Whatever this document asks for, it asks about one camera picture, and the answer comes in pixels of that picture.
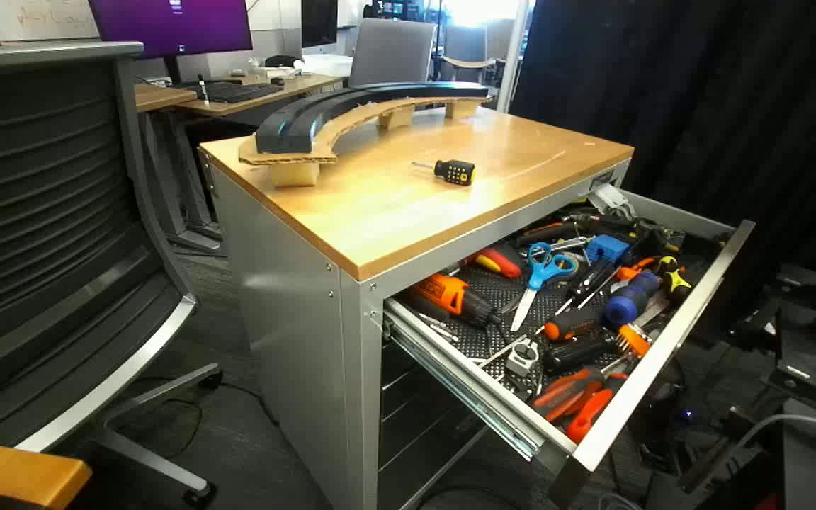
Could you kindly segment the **small black stubby screwdriver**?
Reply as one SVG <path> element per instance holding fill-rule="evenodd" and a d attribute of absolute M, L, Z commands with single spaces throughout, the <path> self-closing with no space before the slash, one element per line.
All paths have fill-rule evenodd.
<path fill-rule="evenodd" d="M 423 161 L 423 171 L 431 171 L 437 179 L 448 185 L 471 186 L 475 165 L 463 161 L 463 158 L 437 158 L 437 161 Z"/>

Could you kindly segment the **open grey metal drawer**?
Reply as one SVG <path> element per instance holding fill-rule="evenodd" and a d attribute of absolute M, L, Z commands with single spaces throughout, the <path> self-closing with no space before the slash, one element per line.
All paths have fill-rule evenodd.
<path fill-rule="evenodd" d="M 471 326 L 410 288 L 386 304 L 386 334 L 522 458 L 553 472 L 589 472 L 701 324 L 750 233 L 750 222 L 719 223 L 596 185 L 584 199 L 492 244 L 475 263 L 439 271 L 468 280 L 492 304 L 485 326 Z M 584 247 L 596 234 L 621 239 L 628 253 L 618 263 L 589 263 Z M 536 241 L 575 256 L 577 271 L 546 280 L 525 326 L 514 332 L 529 275 L 528 247 Z M 661 288 L 631 324 L 610 326 L 607 300 L 645 270 L 661 278 Z M 532 400 L 577 368 L 616 375 L 618 387 L 589 433 L 572 441 Z"/>

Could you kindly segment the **orange black power tool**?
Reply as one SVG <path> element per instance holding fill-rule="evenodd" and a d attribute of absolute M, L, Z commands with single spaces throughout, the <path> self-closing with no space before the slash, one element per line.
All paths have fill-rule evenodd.
<path fill-rule="evenodd" d="M 457 275 L 431 275 L 413 291 L 471 326 L 485 326 L 492 318 L 492 304 Z"/>

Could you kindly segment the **grey metal tool cabinet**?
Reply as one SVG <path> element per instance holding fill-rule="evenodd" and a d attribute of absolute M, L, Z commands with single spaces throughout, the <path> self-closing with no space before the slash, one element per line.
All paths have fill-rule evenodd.
<path fill-rule="evenodd" d="M 236 139 L 201 155 L 259 392 L 334 510 L 380 505 L 383 304 L 631 161 L 621 141 L 499 110 L 359 124 L 315 186 L 276 186 Z M 423 171 L 437 158 L 474 161 L 474 185 Z"/>

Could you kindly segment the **blue plastic tool block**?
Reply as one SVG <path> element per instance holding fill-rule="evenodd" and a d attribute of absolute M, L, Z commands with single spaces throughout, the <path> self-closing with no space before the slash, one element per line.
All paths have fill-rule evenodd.
<path fill-rule="evenodd" d="M 628 253 L 628 244 L 613 234 L 596 234 L 587 247 L 584 256 L 589 263 L 618 263 Z"/>

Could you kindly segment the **grey fabric office chair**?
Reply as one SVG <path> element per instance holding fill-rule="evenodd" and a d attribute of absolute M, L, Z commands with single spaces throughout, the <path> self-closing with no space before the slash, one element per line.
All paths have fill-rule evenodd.
<path fill-rule="evenodd" d="M 356 25 L 349 83 L 424 83 L 431 73 L 433 30 L 433 23 L 366 16 Z"/>

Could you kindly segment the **black keyboard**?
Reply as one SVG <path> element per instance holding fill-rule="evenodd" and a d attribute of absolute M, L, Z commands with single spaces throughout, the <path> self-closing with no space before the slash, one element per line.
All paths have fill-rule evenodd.
<path fill-rule="evenodd" d="M 242 83 L 181 83 L 178 88 L 192 91 L 198 98 L 209 98 L 209 103 L 246 103 L 246 98 L 259 98 L 267 94 L 278 94 L 280 86 L 242 86 Z"/>

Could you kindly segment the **wooden office desk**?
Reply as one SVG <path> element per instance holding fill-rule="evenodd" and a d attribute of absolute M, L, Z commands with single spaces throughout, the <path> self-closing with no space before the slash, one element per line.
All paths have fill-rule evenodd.
<path fill-rule="evenodd" d="M 168 107 L 181 107 L 192 110 L 209 118 L 220 115 L 236 115 L 252 107 L 276 104 L 283 98 L 305 96 L 305 94 L 321 94 L 321 91 L 334 91 L 339 88 L 339 76 L 325 76 L 325 73 L 301 73 L 295 79 L 287 79 L 280 88 L 267 91 L 261 96 L 242 96 L 239 103 L 229 98 L 201 98 L 195 91 L 186 88 L 155 88 L 155 86 L 135 86 L 135 110 L 140 114 L 154 114 L 154 110 L 168 110 Z"/>

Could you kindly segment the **purple screen monitor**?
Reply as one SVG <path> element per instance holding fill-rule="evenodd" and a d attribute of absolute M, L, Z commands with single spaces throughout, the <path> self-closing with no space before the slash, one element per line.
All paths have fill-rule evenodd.
<path fill-rule="evenodd" d="M 106 39 L 140 39 L 147 57 L 246 52 L 243 0 L 87 0 Z"/>

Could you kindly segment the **black mesh office chair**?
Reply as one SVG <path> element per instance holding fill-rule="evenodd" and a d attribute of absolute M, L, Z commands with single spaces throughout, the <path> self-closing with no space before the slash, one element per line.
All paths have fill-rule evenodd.
<path fill-rule="evenodd" d="M 128 386 L 195 309 L 147 205 L 131 60 L 135 43 L 0 46 L 0 445 L 53 450 L 83 427 L 184 488 L 215 484 L 116 421 L 215 383 L 201 366 Z"/>

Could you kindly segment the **blue handled scissors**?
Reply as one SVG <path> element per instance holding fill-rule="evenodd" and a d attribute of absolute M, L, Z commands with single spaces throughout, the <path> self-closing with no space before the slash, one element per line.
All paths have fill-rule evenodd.
<path fill-rule="evenodd" d="M 556 253 L 546 241 L 536 241 L 528 247 L 528 288 L 515 305 L 511 328 L 518 332 L 536 304 L 541 287 L 553 278 L 572 278 L 577 271 L 577 257 L 567 253 Z"/>

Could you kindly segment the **blue handled screwdriver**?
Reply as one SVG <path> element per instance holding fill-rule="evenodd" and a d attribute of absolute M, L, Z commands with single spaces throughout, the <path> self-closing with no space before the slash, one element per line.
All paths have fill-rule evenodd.
<path fill-rule="evenodd" d="M 641 271 L 607 300 L 603 319 L 610 326 L 631 324 L 657 288 L 661 278 L 652 270 Z"/>

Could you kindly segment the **red handled pliers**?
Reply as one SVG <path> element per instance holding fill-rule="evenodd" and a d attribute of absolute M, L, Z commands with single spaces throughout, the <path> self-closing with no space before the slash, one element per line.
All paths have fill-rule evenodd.
<path fill-rule="evenodd" d="M 577 368 L 572 375 L 549 383 L 536 400 L 532 409 L 546 421 L 562 421 L 565 433 L 572 441 L 580 441 L 596 426 L 599 413 L 616 397 L 618 376 L 599 368 Z"/>

